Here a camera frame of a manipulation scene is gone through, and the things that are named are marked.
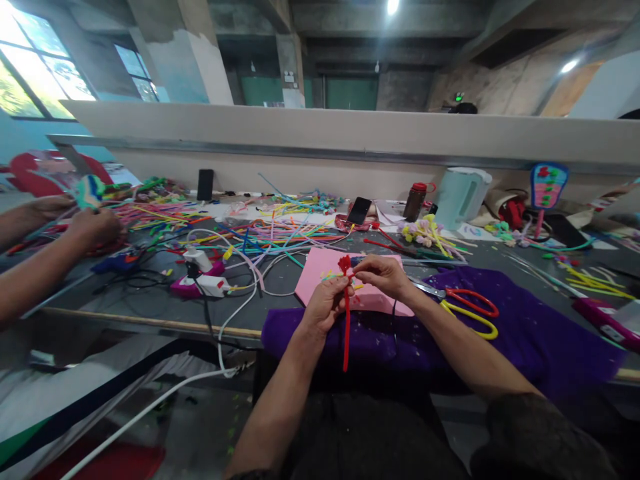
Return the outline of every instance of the black cloth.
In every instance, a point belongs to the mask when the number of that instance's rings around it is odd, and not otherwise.
[[[352,377],[332,377],[327,383],[320,372],[314,376],[282,472],[250,471],[233,480],[617,478],[605,450],[538,395],[505,395],[490,404],[491,438],[472,456],[469,474],[416,378],[397,381],[357,365]],[[258,368],[255,393],[268,378]]]

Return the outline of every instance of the purple cloth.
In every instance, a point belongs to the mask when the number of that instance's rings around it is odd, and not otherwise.
[[[426,282],[438,289],[474,290],[491,300],[500,311],[498,318],[491,320],[499,332],[492,345],[550,399],[560,399],[611,380],[626,358],[627,352],[572,322],[502,272],[459,267]],[[304,311],[269,312],[262,330],[267,352],[282,357]],[[457,316],[467,326],[488,332],[480,322]],[[341,364],[343,332],[343,322],[329,332],[321,362],[337,364],[332,360],[339,358]],[[468,391],[416,317],[397,317],[392,323],[391,316],[384,313],[352,312],[349,358],[350,362],[378,364],[388,369],[424,371],[429,374],[434,391]]]

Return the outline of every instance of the yellow scissors handle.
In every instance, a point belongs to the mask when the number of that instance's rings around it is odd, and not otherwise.
[[[455,314],[451,310],[455,310],[456,312],[460,312],[463,315],[466,315],[466,316],[468,316],[468,317],[470,317],[470,318],[472,318],[474,320],[478,320],[478,322],[488,326],[491,329],[491,331],[489,333],[482,333],[482,332],[478,332],[478,331],[472,329],[474,332],[476,332],[478,335],[480,335],[485,340],[493,340],[493,339],[497,338],[498,329],[489,320],[485,320],[481,316],[476,315],[474,312],[470,312],[469,310],[464,310],[464,308],[458,307],[457,305],[449,303],[446,300],[442,300],[440,302],[440,305],[442,306],[442,308],[444,308],[444,310],[448,311],[454,317],[455,317]]]

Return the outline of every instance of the white cloth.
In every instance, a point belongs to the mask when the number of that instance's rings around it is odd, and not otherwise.
[[[173,341],[167,337],[136,335],[87,358],[70,370],[48,375],[20,369],[20,362],[26,358],[26,344],[20,342],[15,333],[5,336],[6,333],[0,335],[0,348],[7,348],[0,354],[0,365],[9,368],[0,371],[0,441],[56,414]],[[60,438],[0,473],[0,479],[24,479],[34,475],[144,384],[165,374],[192,377],[216,369],[213,364],[193,357],[188,352],[160,361]]]

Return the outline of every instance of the gray table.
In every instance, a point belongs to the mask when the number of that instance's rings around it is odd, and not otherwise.
[[[377,232],[354,232],[353,241],[343,240],[337,246],[346,248],[350,252],[389,254],[390,251],[376,245],[364,243],[364,238],[371,238],[382,243],[388,243]],[[555,263],[542,259],[543,252],[537,249],[515,248],[511,249],[501,243],[478,241],[478,248],[472,248],[474,255],[469,258],[470,265],[478,268],[496,269],[507,274],[516,284],[526,288],[536,297],[560,311],[571,320],[584,328],[596,332],[596,330],[571,308],[571,300],[555,292],[540,280],[524,273],[511,260],[506,257],[508,253],[516,253],[536,266],[544,269],[556,278],[564,279],[566,274],[560,272]],[[297,256],[302,264],[305,258]],[[592,249],[580,257],[582,266],[598,265],[598,262],[606,262],[611,265],[628,265],[633,263],[640,266],[640,255],[626,249],[616,251]],[[176,264],[180,259],[171,253],[158,253],[150,260],[146,267],[154,270],[173,268],[172,279],[178,279],[186,273],[184,265]],[[232,257],[230,264],[239,262],[237,256]],[[428,277],[437,273],[428,267],[405,266],[408,274],[414,277]],[[301,268],[289,259],[280,261],[265,278],[267,290],[272,293],[293,292],[299,278]],[[246,267],[238,267],[225,274],[232,284],[246,285],[253,281],[253,276]],[[203,316],[202,300],[183,301],[169,293],[168,287],[153,287],[136,290],[126,287],[124,284],[116,284],[101,295],[92,295],[93,290],[104,284],[112,274],[95,276],[88,279],[56,300],[42,310],[49,317],[64,317],[74,319],[86,319],[92,321],[107,322],[111,328],[132,329],[134,331],[148,331],[149,328],[160,329],[166,335],[208,335],[208,328]],[[616,281],[628,284],[626,277],[619,275]],[[209,302],[209,308],[214,325],[220,325],[232,312],[234,312],[251,294],[253,289],[236,292],[224,299],[214,299]],[[612,303],[616,307],[622,306],[626,301],[616,297],[603,295],[602,299]],[[272,297],[264,295],[260,290],[253,300],[230,322],[225,334],[248,342],[258,342],[260,331],[264,324],[267,312],[270,309],[286,309],[301,307],[302,304],[295,295],[288,297]],[[640,355],[630,354],[618,375],[618,379],[640,383]]]

